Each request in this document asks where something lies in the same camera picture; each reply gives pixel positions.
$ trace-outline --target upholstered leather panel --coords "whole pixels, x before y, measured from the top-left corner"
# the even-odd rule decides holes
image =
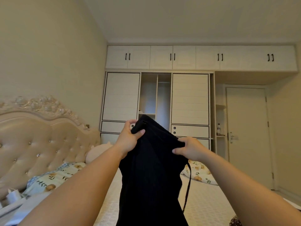
[[[85,162],[91,146],[100,144],[97,130],[81,130],[67,121],[48,124],[17,117],[0,122],[0,199],[8,188],[23,189],[33,176],[64,162]]]

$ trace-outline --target person's left hand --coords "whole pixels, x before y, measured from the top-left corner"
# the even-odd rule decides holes
[[[122,153],[122,158],[126,157],[127,153],[134,149],[134,147],[137,144],[137,140],[145,133],[145,129],[140,130],[136,134],[131,133],[130,126],[131,124],[134,124],[136,122],[137,122],[136,119],[126,121],[115,143],[115,146]]]

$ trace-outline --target door frame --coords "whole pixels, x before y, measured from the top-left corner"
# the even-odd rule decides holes
[[[227,104],[227,92],[226,88],[252,88],[252,89],[264,89],[265,90],[265,96],[267,98],[266,102],[266,110],[267,110],[267,116],[268,116],[268,122],[269,122],[269,142],[270,142],[270,156],[271,156],[271,164],[272,164],[272,173],[274,174],[273,179],[273,185],[274,190],[279,190],[279,182],[278,182],[278,173],[277,173],[277,165],[276,165],[276,148],[275,148],[275,136],[274,136],[274,123],[271,115],[272,111],[272,105],[271,105],[271,97],[269,95],[269,86],[266,85],[233,85],[233,84],[223,84],[223,94],[224,94],[224,101]],[[228,130],[228,109],[225,109],[225,126],[227,128],[227,133],[229,133]],[[226,154],[229,161],[229,140],[227,140],[227,149]]]

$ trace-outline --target bottle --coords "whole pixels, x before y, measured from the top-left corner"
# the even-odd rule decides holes
[[[219,136],[221,134],[221,126],[220,124],[217,124],[217,132],[216,134]]]

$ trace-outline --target floral pillow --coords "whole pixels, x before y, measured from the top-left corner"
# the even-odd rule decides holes
[[[33,194],[54,190],[85,166],[86,164],[83,162],[64,163],[55,171],[31,178],[27,182],[27,188],[22,194],[25,197],[30,197]]]
[[[214,177],[212,176],[209,169],[200,162],[188,160],[188,163],[191,167],[191,178],[200,182],[217,185],[217,182],[215,181]],[[188,166],[186,165],[184,170],[181,172],[181,174],[186,175],[187,177],[190,177],[190,170]]]

